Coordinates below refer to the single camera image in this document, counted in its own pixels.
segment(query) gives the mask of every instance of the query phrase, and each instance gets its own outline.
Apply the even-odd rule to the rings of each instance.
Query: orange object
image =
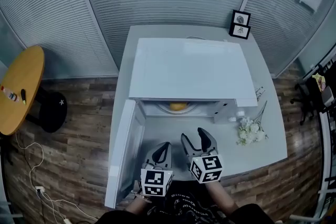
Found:
[[[40,46],[24,50],[8,68],[1,85],[12,90],[16,95],[21,89],[26,90],[26,105],[13,102],[0,92],[0,132],[13,134],[23,123],[34,101],[44,70],[44,52]]]

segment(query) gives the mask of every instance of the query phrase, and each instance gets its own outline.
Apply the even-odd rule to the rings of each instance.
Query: wooden floor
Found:
[[[274,81],[285,123],[288,158],[279,163],[222,180],[239,205],[259,204],[273,220],[286,220],[290,214],[307,214],[317,201],[321,173],[321,145],[317,117],[299,125],[301,110],[289,100],[297,93],[293,87],[298,69],[292,66]],[[46,90],[62,92],[68,101],[68,116],[54,134],[25,122],[18,140],[22,145],[40,143],[44,162],[33,171],[33,182],[45,186],[53,199],[74,202],[87,214],[100,217],[104,207],[108,177],[108,149],[116,79],[78,79],[44,82]],[[15,136],[12,145],[18,148]],[[26,150],[31,166],[41,160],[41,149]],[[43,223],[40,200],[29,182],[29,167],[23,150],[11,153],[13,166],[5,164],[10,201],[24,214],[27,223]],[[73,224],[94,223],[75,206],[56,202],[56,208]],[[46,223],[56,223],[52,210],[45,207]],[[56,214],[59,223],[63,223]]]

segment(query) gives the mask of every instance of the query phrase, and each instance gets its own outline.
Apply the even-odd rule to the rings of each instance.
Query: person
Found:
[[[165,197],[136,194],[125,210],[105,213],[105,223],[274,223],[256,204],[238,207],[220,182],[173,181]]]

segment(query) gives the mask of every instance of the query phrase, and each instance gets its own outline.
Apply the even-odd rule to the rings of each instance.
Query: flower bouquet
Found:
[[[263,128],[261,127],[261,118],[264,113],[267,101],[265,102],[262,110],[259,112],[258,116],[254,120],[250,120],[249,117],[244,117],[240,123],[241,126],[238,128],[239,140],[238,145],[247,145],[253,142],[259,142],[263,139],[268,138],[265,134]]]

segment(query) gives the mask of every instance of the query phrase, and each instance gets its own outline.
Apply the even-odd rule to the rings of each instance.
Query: white table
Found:
[[[218,143],[218,151],[222,154],[225,162],[224,176],[260,168],[287,157],[285,129],[277,94],[266,63],[252,34],[250,34],[249,38],[245,40],[231,37],[228,34],[228,30],[222,28],[182,25],[143,25],[132,26],[130,28],[124,50],[113,106],[109,154],[110,161],[123,106],[125,100],[129,97],[130,80],[136,45],[138,43],[138,39],[143,37],[199,37],[209,40],[225,40],[228,42],[239,43],[246,58],[253,82],[266,89],[266,92],[259,100],[259,107],[250,111],[249,115],[251,118],[254,118],[264,105],[265,101],[268,101],[262,117],[262,126],[269,139],[259,143],[241,146],[236,144],[238,140],[238,124],[236,123],[213,124],[209,118],[200,118],[194,119],[194,124],[186,126],[183,119],[149,119],[146,121],[146,134],[144,135],[144,140],[151,140],[152,143],[145,145],[143,149],[140,150],[139,163],[143,161],[141,158],[144,158],[147,148],[151,147],[156,142],[163,142],[161,139],[162,137],[170,137],[169,139],[173,144],[173,148],[176,148],[181,146],[179,141],[181,133],[184,132],[188,135],[196,133],[195,130],[197,127],[203,127],[217,139],[217,142],[218,140],[221,141]],[[176,133],[178,135],[176,137],[171,137],[172,133]],[[192,143],[195,143],[196,146],[198,146],[197,139],[199,138],[195,137],[194,140],[193,138],[191,139]],[[180,150],[173,150],[173,166],[175,166],[174,180],[190,180],[190,172],[185,169],[185,165],[181,165],[181,167],[179,167],[180,165],[177,163],[177,160],[181,157],[180,154]]]

